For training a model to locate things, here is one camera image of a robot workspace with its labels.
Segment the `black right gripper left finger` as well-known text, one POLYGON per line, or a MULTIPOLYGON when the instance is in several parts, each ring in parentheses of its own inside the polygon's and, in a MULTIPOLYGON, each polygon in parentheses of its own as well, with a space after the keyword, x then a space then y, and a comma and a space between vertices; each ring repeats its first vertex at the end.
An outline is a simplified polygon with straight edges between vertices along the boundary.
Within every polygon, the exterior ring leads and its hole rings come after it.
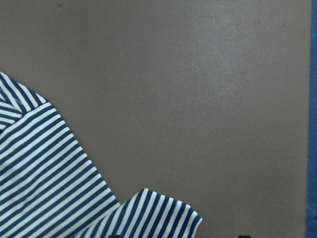
POLYGON ((120 238, 120 235, 111 234, 108 238, 120 238))

